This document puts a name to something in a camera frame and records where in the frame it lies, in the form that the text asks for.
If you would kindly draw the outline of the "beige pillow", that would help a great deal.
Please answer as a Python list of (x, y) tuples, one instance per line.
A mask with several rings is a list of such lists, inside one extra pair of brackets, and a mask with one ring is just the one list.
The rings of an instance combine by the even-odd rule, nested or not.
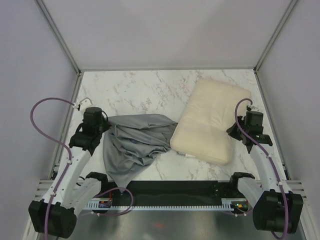
[(233, 157), (235, 144), (227, 129), (233, 126), (235, 110), (243, 116), (251, 92), (240, 86), (200, 79), (188, 100), (170, 147), (216, 165), (227, 165)]

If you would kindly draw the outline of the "grey pillowcase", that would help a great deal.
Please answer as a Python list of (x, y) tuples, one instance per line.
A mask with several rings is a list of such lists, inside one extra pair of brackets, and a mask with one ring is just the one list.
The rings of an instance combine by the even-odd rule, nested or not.
[(111, 116), (108, 122), (103, 161), (107, 175), (121, 188), (171, 149), (170, 140), (178, 125), (162, 114)]

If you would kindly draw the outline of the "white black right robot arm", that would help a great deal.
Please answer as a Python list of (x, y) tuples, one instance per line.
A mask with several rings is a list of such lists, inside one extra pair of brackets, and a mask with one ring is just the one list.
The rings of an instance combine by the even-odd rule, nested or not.
[(231, 177), (228, 191), (233, 197), (244, 195), (248, 200), (257, 230), (286, 236), (297, 231), (304, 201), (289, 187), (285, 175), (273, 160), (273, 143), (270, 136), (263, 133), (263, 117), (263, 113), (248, 109), (246, 115), (238, 116), (226, 131), (246, 147), (261, 181), (257, 184), (253, 175), (236, 172)]

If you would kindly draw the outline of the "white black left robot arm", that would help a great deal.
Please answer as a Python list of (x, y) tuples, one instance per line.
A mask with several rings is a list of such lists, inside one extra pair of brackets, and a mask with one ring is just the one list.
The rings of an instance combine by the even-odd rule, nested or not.
[(76, 185), (103, 133), (110, 127), (101, 108), (85, 109), (82, 122), (70, 138), (66, 162), (41, 200), (33, 200), (28, 208), (34, 230), (45, 238), (69, 238), (85, 205), (94, 196), (105, 197), (109, 193), (108, 177), (104, 173), (90, 172), (80, 187)]

